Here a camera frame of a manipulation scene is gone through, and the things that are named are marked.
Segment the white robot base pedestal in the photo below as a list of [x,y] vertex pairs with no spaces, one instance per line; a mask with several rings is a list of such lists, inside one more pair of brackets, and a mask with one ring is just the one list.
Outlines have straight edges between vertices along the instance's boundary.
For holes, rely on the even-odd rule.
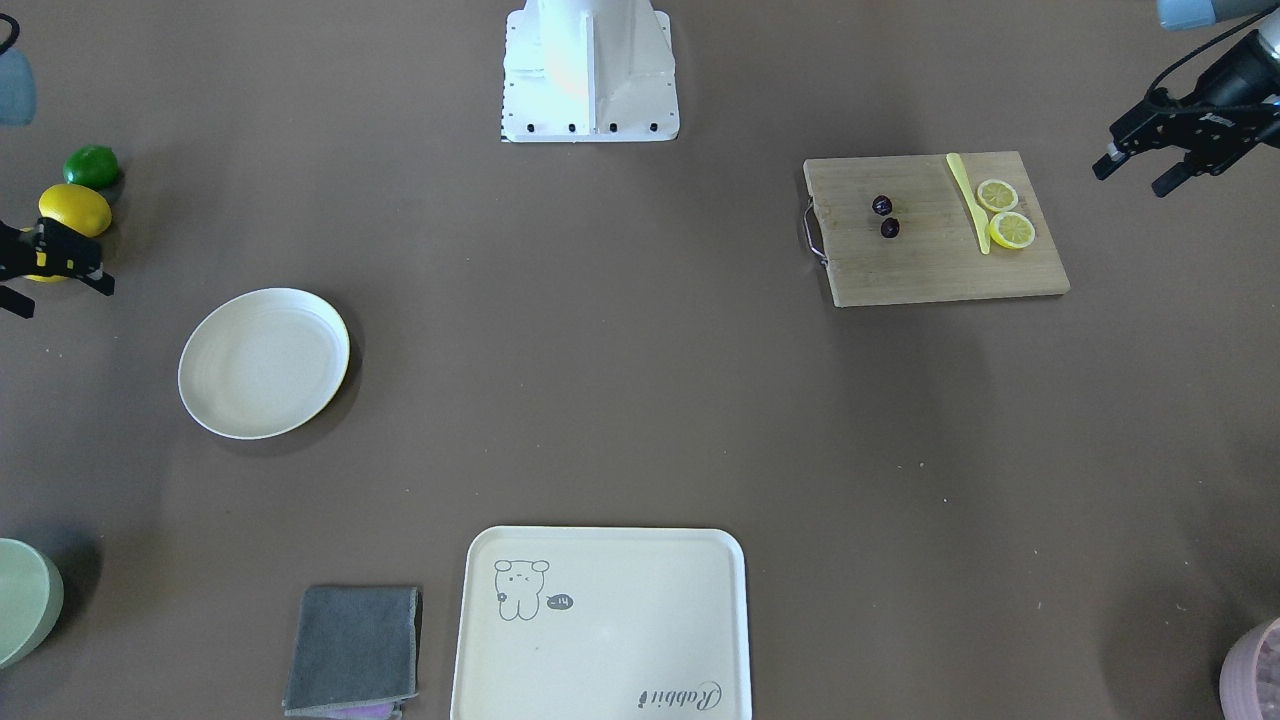
[[678,137],[671,18],[649,1],[527,1],[506,18],[500,140]]

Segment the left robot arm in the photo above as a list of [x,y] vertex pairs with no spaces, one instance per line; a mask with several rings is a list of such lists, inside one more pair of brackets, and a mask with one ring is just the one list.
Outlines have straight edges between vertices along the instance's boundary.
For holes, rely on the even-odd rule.
[[[1162,70],[1108,127],[1106,154],[1092,167],[1098,181],[1142,152],[1184,150],[1151,184],[1162,199],[1197,176],[1221,176],[1258,146],[1279,146],[1279,17],[1275,1],[1160,1],[1157,13],[1169,31],[1240,20]],[[1162,86],[1175,69],[1249,24],[1256,28],[1210,64],[1188,95],[1174,97]]]

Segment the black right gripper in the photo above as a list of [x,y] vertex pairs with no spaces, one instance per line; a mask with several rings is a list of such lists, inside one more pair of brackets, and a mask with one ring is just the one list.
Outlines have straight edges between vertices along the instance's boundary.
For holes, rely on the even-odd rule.
[[[1,223],[1,281],[27,275],[78,279],[104,296],[116,287],[102,269],[102,246],[52,218],[38,218],[27,229]],[[0,287],[0,306],[24,319],[35,315],[35,301],[6,286]]]

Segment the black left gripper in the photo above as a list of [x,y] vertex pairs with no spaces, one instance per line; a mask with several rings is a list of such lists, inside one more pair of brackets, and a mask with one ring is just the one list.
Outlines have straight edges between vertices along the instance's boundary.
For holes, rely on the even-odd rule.
[[1277,146],[1277,31],[1253,29],[1199,76],[1184,97],[1174,97],[1160,81],[1184,61],[1169,67],[1143,99],[1110,127],[1111,142],[1092,164],[1106,181],[1129,159],[1175,147],[1180,161],[1157,177],[1151,188],[1165,199],[1198,176],[1221,176],[1258,146]]

